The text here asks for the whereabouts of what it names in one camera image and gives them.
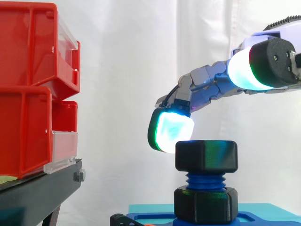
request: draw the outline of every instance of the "black cylindrical housing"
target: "black cylindrical housing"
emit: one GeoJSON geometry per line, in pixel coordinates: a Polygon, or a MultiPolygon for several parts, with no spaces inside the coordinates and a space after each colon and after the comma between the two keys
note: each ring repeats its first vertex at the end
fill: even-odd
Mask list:
{"type": "Polygon", "coordinates": [[[251,47],[249,61],[256,79],[274,88],[296,84],[298,79],[292,73],[290,53],[295,51],[289,41],[273,38],[251,47]]]}

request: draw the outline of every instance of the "blue threaded rod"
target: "blue threaded rod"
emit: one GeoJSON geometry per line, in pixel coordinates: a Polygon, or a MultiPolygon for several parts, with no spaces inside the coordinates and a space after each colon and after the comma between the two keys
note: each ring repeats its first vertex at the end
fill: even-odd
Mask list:
{"type": "Polygon", "coordinates": [[[188,179],[187,188],[192,190],[203,190],[208,192],[222,192],[226,189],[226,186],[223,181],[225,178],[223,177],[224,173],[221,174],[199,174],[199,173],[188,173],[186,176],[188,179]]]}

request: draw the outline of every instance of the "white curtain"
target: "white curtain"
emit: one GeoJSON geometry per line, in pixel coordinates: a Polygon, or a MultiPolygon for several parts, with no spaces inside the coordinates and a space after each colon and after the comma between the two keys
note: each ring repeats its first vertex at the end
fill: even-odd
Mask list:
{"type": "MultiPolygon", "coordinates": [[[[298,0],[55,0],[81,42],[79,150],[87,172],[58,226],[109,225],[129,204],[172,203],[185,182],[174,155],[152,150],[156,100],[191,70],[229,58],[269,23],[301,14],[298,0]]],[[[239,202],[301,215],[301,91],[213,101],[192,114],[193,139],[229,139],[239,170],[226,175],[239,202]]]]}

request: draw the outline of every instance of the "light blue platform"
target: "light blue platform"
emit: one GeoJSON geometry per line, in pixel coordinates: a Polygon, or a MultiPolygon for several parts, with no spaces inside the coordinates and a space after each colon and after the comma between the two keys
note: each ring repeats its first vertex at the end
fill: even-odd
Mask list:
{"type": "MultiPolygon", "coordinates": [[[[258,217],[269,221],[295,221],[301,223],[301,217],[294,215],[284,209],[269,203],[242,203],[238,205],[239,211],[251,212],[258,217]]],[[[135,204],[129,206],[128,213],[158,213],[173,212],[173,204],[135,204]]],[[[173,219],[141,219],[138,222],[142,224],[164,224],[173,221],[173,219]]]]}

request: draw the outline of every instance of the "screw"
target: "screw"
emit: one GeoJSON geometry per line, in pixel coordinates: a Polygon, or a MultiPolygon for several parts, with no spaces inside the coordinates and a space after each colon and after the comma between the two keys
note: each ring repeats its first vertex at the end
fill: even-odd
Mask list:
{"type": "Polygon", "coordinates": [[[79,171],[77,171],[76,181],[84,182],[85,179],[86,179],[86,171],[84,169],[80,169],[79,171]]]}

